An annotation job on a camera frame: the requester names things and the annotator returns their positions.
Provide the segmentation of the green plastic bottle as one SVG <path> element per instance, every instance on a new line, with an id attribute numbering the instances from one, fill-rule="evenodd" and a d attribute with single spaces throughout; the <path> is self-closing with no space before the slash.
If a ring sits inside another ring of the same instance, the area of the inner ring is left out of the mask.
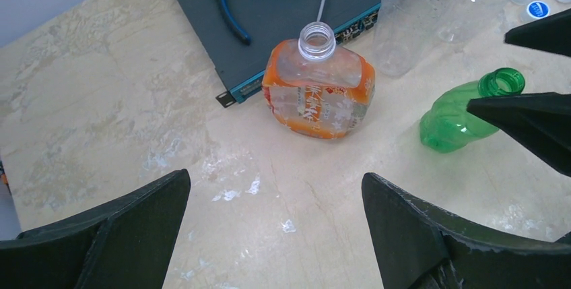
<path id="1" fill-rule="evenodd" d="M 477 81 L 459 85 L 441 95 L 419 122 L 421 143 L 440 153 L 449 153 L 468 143 L 487 138 L 499 128 L 467 112 L 470 100 L 521 94 L 525 78 L 521 72 L 502 67 Z"/>

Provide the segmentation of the large clear plastic bottle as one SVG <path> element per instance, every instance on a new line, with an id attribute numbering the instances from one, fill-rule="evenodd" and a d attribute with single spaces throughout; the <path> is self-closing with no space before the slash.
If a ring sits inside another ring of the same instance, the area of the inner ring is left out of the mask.
<path id="1" fill-rule="evenodd" d="M 372 62 L 382 74 L 400 77 L 419 61 L 452 0 L 381 0 Z"/>

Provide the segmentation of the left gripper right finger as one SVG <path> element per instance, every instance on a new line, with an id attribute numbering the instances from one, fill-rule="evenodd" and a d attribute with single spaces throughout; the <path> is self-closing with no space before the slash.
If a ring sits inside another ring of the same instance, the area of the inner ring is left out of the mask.
<path id="1" fill-rule="evenodd" d="M 535 240 L 477 224 L 378 174 L 362 199 L 385 288 L 569 288 L 570 236 Z"/>

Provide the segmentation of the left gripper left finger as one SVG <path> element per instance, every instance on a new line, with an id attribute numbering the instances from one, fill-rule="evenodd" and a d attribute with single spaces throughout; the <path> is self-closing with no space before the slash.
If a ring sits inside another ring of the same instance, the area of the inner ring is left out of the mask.
<path id="1" fill-rule="evenodd" d="M 190 190 L 187 170 L 175 170 L 2 241 L 1 287 L 161 288 Z"/>

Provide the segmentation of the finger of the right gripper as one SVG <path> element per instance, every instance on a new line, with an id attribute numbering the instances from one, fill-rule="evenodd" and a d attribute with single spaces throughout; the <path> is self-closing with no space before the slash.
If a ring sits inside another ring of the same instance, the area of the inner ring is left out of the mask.
<path id="1" fill-rule="evenodd" d="M 570 9 L 509 30 L 504 42 L 570 57 Z"/>
<path id="2" fill-rule="evenodd" d="M 501 129 L 570 176 L 570 95 L 556 92 L 472 99 L 467 112 Z"/>

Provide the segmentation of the orange label plastic bottle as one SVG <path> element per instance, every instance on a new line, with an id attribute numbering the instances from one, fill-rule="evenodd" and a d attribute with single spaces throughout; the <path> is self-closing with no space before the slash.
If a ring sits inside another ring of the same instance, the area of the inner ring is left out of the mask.
<path id="1" fill-rule="evenodd" d="M 272 50 L 262 91 L 273 116 L 291 131 L 338 139 L 364 120 L 375 82 L 365 58 L 337 46 L 328 24 L 311 22 Z"/>

